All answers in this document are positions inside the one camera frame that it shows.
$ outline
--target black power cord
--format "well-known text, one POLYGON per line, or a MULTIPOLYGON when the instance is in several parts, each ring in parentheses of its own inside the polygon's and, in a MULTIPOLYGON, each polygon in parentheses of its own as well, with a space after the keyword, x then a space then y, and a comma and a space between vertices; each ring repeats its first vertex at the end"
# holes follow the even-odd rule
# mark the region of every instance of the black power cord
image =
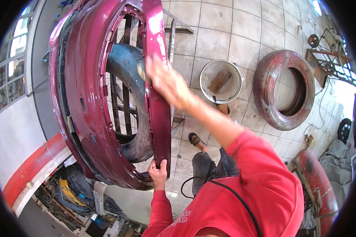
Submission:
POLYGON ((261 230, 260 230, 260 226, 259 226, 258 223, 257 223, 256 217, 253 215, 253 212, 251 211, 251 209, 250 209, 250 208, 248 207, 248 205, 244 202, 244 200, 240 197, 240 195, 238 195, 237 192, 235 192, 232 188, 230 188, 230 187, 228 187, 227 185, 224 185, 224 184, 222 184, 222 183, 218 183, 218 182, 215 182, 215 181, 213 181, 213 180, 211 180, 211 179, 206 179, 206 178, 199 177, 199 176, 194 176, 194 177, 189 178, 189 179, 186 180, 185 182, 183 182, 183 184, 182 184, 182 186, 181 186, 181 193, 182 193, 185 197, 187 197, 187 198, 192 198, 192 199, 194 199, 193 197, 188 197, 188 196, 186 196, 186 195, 183 193, 183 186, 185 185, 185 183, 187 183, 187 182, 190 181, 191 179, 203 179, 203 180, 206 180, 206 181, 208 181, 208 182, 211 182, 211 183, 217 184, 217 185, 219 185, 219 186, 222 186, 222 187, 228 189, 229 191, 231 191, 231 192, 240 200, 240 202, 244 205, 245 209, 247 209, 247 211, 248 211, 249 215, 251 216, 251 218, 252 218, 252 220, 253 220, 253 223, 254 223, 254 225, 255 225, 255 227, 256 227, 258 237, 262 237, 261 230))

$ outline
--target black pants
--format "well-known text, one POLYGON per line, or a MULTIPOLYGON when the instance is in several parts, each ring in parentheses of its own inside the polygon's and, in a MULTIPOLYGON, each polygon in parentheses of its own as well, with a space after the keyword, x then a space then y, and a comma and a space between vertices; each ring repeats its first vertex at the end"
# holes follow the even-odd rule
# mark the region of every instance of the black pants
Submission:
MULTIPOLYGON (((230 176, 240 175, 239 170, 237 169, 236 162, 232 157, 228 158, 230 176)), ((192 159, 192 168, 194 176, 199 176, 207 179, 218 179, 227 177, 223 168, 223 163, 220 160, 218 166, 215 162, 211 160, 208 153, 198 152, 192 159)), ((207 181, 203 179, 193 179, 192 181, 192 193, 195 195, 198 193, 200 187, 204 185, 207 181)))

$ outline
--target red stripe on wall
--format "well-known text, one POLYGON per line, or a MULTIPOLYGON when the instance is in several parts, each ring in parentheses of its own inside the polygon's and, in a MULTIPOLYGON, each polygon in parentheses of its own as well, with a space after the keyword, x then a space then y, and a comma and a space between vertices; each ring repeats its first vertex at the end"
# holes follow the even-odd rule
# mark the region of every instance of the red stripe on wall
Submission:
POLYGON ((26 184, 66 146, 61 133, 58 133, 21 164, 3 190, 4 198, 10 208, 12 208, 17 197, 24 190, 26 184))

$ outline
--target tiled floor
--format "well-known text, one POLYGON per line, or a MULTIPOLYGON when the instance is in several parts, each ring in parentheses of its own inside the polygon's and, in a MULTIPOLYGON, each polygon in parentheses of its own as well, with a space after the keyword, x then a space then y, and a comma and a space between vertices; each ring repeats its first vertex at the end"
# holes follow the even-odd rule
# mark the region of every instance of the tiled floor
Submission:
MULTIPOLYGON (((283 161, 290 161, 305 147, 304 134, 315 137, 310 146, 315 155, 325 151, 344 118, 343 107, 336 103, 333 96, 333 80, 327 90, 324 89, 315 97, 306 121, 291 131, 283 132, 266 123, 251 96, 254 71, 266 54, 289 49, 304 56, 308 48, 308 36, 314 33, 320 36, 329 27, 327 19, 318 16, 308 0, 163 0, 162 4, 195 31, 193 35, 176 34, 173 61, 173 67, 183 75, 194 93, 213 106, 199 89, 199 72, 213 59, 236 63, 245 79, 245 86, 238 98, 229 103, 230 117, 257 136, 265 138, 283 161)), ((285 102, 292 99, 295 90, 290 72, 283 72, 275 88, 276 103, 285 107, 285 102)), ((199 151, 188 141, 188 134, 195 132, 208 144, 209 154, 216 163, 220 159, 220 145, 190 114, 185 111, 175 113, 175 116, 185 118, 185 123, 171 138, 171 175, 166 182, 166 193, 173 216, 178 216, 191 201, 180 193, 180 186, 192 176, 191 160, 199 151)), ((150 160, 136 164, 136 168, 140 172, 146 171, 149 163, 150 160)), ((192 195, 191 183, 183 189, 189 195, 192 195)), ((148 223, 152 191, 132 191, 111 186, 107 187, 106 193, 126 210, 127 215, 148 223)))

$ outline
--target maroon car bumper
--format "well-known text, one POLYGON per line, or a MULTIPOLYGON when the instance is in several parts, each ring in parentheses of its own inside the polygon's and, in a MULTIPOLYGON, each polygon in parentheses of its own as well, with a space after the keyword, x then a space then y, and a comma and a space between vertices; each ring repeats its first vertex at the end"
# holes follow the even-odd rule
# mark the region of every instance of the maroon car bumper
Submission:
MULTIPOLYGON (((152 181, 124 157, 107 106, 106 61, 125 14, 139 18, 145 26, 144 56, 156 54, 167 62, 161 2, 86 1, 72 9, 50 37, 50 92, 62 135, 85 175, 148 190, 152 181)), ((158 164, 167 159, 170 169, 170 106, 152 85, 145 87, 154 158, 158 164)))

